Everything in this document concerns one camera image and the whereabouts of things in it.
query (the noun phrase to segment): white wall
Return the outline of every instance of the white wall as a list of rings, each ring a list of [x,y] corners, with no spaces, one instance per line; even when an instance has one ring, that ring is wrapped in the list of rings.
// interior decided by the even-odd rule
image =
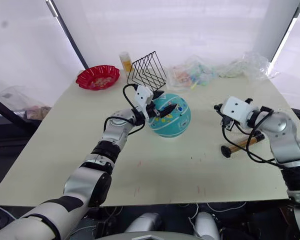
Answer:
[[[156,51],[163,65],[256,50],[271,58],[299,0],[54,0],[87,64]]]
[[[292,108],[300,109],[300,15],[274,65],[273,84]]]
[[[0,0],[0,92],[53,106],[82,69],[44,0]]]

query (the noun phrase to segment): red plate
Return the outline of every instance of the red plate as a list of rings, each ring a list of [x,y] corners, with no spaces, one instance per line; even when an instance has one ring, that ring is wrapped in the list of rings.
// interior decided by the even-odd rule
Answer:
[[[120,70],[110,65],[93,66],[82,73],[76,79],[80,88],[90,90],[102,90],[111,87],[118,80]]]

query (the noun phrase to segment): black wire basket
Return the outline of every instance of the black wire basket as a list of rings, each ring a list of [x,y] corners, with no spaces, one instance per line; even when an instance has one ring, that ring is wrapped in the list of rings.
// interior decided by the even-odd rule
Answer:
[[[166,84],[166,78],[156,51],[153,51],[132,63],[127,83],[144,85],[156,91]]]

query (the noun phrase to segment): ball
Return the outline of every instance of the ball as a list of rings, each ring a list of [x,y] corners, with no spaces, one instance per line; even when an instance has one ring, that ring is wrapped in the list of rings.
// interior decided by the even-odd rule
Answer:
[[[174,138],[182,134],[191,121],[191,111],[187,102],[173,93],[166,93],[153,100],[155,108],[162,111],[169,105],[176,104],[175,109],[165,117],[152,117],[149,127],[164,138]]]

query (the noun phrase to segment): floor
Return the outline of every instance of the floor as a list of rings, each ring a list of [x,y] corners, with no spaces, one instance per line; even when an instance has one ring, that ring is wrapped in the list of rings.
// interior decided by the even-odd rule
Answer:
[[[24,134],[13,125],[1,126],[0,182],[29,139],[29,135]],[[218,228],[223,229],[223,239],[298,239],[298,230],[296,230],[289,201],[260,201],[243,204],[244,202],[210,203],[210,207],[214,210],[209,208],[206,203],[200,203],[198,207],[199,212],[208,212],[214,216]],[[5,206],[4,208],[16,218],[21,217],[31,209],[31,207],[22,206]],[[192,235],[193,227],[188,217],[193,216],[196,209],[195,203],[92,208],[87,216],[79,222],[75,230],[87,228],[76,233],[74,230],[70,239],[90,240],[122,233],[134,219],[143,213],[159,213],[162,219],[161,231]],[[0,210],[0,229],[12,220]]]

